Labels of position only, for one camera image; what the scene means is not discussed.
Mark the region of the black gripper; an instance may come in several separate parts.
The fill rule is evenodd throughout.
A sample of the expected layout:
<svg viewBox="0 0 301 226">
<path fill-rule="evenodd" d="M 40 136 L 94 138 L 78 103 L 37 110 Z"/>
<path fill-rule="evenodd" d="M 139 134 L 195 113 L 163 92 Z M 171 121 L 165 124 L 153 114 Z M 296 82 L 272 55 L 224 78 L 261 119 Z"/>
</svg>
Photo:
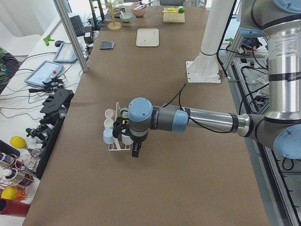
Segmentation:
<svg viewBox="0 0 301 226">
<path fill-rule="evenodd" d="M 130 136 L 128 119 L 117 117 L 113 124 L 113 137 L 118 138 L 120 134 Z M 138 158 L 142 143 L 135 142 L 132 147 L 132 157 Z"/>
</svg>

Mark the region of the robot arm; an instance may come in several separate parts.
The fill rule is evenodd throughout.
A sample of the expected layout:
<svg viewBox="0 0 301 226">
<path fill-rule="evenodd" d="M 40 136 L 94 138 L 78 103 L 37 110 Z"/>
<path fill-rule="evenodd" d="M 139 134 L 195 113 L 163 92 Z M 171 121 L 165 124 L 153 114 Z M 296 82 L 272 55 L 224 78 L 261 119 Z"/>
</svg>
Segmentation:
<svg viewBox="0 0 301 226">
<path fill-rule="evenodd" d="M 237 133 L 289 159 L 301 156 L 301 3 L 298 0 L 245 0 L 240 33 L 268 37 L 269 110 L 264 115 L 219 113 L 181 106 L 154 106 L 143 97 L 128 106 L 128 120 L 117 118 L 111 137 L 124 134 L 138 157 L 149 130 L 181 133 L 200 126 Z"/>
</svg>

